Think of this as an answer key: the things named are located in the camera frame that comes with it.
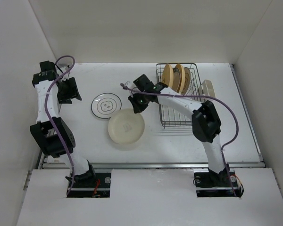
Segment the cream plate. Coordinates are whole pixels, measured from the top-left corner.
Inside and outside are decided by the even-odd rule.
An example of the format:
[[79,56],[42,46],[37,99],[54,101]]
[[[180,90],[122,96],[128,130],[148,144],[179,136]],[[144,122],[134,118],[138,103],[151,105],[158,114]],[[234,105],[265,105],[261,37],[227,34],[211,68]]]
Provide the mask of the cream plate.
[[137,142],[145,130],[145,121],[140,113],[132,109],[117,111],[108,122],[108,134],[112,141],[120,145]]

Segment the white plate with black rings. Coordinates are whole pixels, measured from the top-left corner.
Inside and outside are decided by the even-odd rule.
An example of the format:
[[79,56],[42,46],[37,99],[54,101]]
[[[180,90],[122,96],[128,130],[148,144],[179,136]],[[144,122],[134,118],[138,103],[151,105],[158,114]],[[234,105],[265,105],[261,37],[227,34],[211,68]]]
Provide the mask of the white plate with black rings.
[[100,119],[110,119],[112,114],[121,110],[121,108],[121,99],[113,93],[99,94],[91,103],[91,112]]

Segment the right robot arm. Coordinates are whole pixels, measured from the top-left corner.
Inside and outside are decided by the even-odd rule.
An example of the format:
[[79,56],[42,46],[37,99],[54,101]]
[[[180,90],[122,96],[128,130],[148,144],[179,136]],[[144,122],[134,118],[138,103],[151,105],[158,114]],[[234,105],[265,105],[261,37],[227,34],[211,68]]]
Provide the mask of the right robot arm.
[[211,101],[199,102],[184,97],[166,84],[154,84],[146,75],[141,75],[133,83],[127,82],[123,89],[130,92],[128,100],[134,113],[143,112],[150,102],[172,108],[192,121],[192,132],[205,149],[208,159],[208,179],[210,186],[220,186],[226,180],[226,164],[221,154],[219,134],[221,121]]

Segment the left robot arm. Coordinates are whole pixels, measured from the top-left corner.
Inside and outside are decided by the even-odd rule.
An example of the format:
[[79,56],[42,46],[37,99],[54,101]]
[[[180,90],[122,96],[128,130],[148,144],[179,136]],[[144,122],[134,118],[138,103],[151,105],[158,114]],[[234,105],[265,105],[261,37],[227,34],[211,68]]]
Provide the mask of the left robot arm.
[[58,75],[56,63],[40,63],[41,71],[34,74],[32,84],[38,95],[38,116],[30,132],[46,156],[61,159],[72,171],[67,177],[70,185],[90,187],[97,177],[88,160],[74,151],[75,137],[59,115],[61,104],[81,100],[75,78]]

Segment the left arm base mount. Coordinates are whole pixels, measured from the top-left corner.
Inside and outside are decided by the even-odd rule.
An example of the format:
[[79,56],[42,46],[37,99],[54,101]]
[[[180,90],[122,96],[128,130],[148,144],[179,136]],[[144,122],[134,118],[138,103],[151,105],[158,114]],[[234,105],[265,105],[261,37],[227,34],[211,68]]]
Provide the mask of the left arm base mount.
[[109,198],[111,172],[96,172],[96,179],[87,182],[75,182],[71,186],[71,178],[67,180],[67,198]]

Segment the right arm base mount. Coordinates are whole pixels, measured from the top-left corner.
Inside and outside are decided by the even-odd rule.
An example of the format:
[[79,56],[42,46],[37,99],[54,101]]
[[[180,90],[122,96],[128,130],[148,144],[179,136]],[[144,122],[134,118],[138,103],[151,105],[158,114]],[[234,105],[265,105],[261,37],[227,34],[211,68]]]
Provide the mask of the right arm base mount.
[[230,179],[225,172],[225,177],[213,179],[209,172],[194,172],[193,183],[196,187],[198,198],[204,197],[239,197],[244,194],[244,186],[237,178],[234,171],[230,171]]

